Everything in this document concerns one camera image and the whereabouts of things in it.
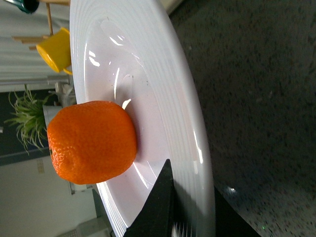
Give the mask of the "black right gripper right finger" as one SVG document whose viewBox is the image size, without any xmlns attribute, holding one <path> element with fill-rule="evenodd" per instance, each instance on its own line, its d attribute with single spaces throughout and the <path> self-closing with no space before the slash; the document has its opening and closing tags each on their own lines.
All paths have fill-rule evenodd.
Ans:
<svg viewBox="0 0 316 237">
<path fill-rule="evenodd" d="M 220 192 L 214 188 L 217 237 L 259 237 L 260 235 L 240 216 Z"/>
</svg>

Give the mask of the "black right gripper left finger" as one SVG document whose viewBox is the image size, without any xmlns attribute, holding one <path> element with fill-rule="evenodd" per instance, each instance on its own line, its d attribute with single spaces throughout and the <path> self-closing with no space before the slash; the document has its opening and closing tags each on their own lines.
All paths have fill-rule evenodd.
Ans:
<svg viewBox="0 0 316 237">
<path fill-rule="evenodd" d="M 174 183 L 171 162 L 167 159 L 136 219 L 125 237 L 170 237 L 174 217 Z"/>
</svg>

